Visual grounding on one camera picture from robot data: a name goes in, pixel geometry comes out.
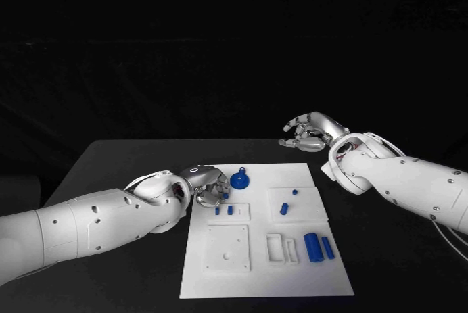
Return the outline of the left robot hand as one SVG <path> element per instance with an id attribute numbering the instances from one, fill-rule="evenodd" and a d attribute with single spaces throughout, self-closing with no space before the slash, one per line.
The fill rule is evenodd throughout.
<path id="1" fill-rule="evenodd" d="M 198 165 L 181 171 L 194 204 L 205 208 L 218 207 L 230 197 L 230 181 L 223 171 L 210 165 Z"/>

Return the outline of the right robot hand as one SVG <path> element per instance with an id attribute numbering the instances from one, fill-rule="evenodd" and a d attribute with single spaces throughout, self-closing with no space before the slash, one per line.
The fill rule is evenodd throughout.
<path id="1" fill-rule="evenodd" d="M 293 131 L 293 138 L 279 139 L 283 147 L 317 153 L 332 147 L 338 140 L 350 134 L 345 128 L 321 112 L 308 112 L 296 116 L 285 125 L 283 131 Z"/>

